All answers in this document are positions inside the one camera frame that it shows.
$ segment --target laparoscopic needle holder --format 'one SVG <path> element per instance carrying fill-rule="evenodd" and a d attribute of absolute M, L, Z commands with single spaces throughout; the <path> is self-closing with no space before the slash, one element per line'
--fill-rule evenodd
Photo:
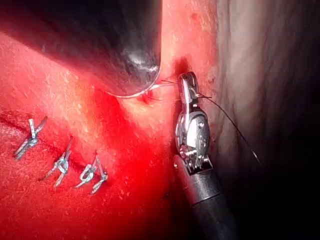
<path fill-rule="evenodd" d="M 175 130 L 178 155 L 174 167 L 186 198 L 209 240 L 235 240 L 236 224 L 208 156 L 210 129 L 198 106 L 198 82 L 193 72 L 178 80 L 182 111 Z"/>

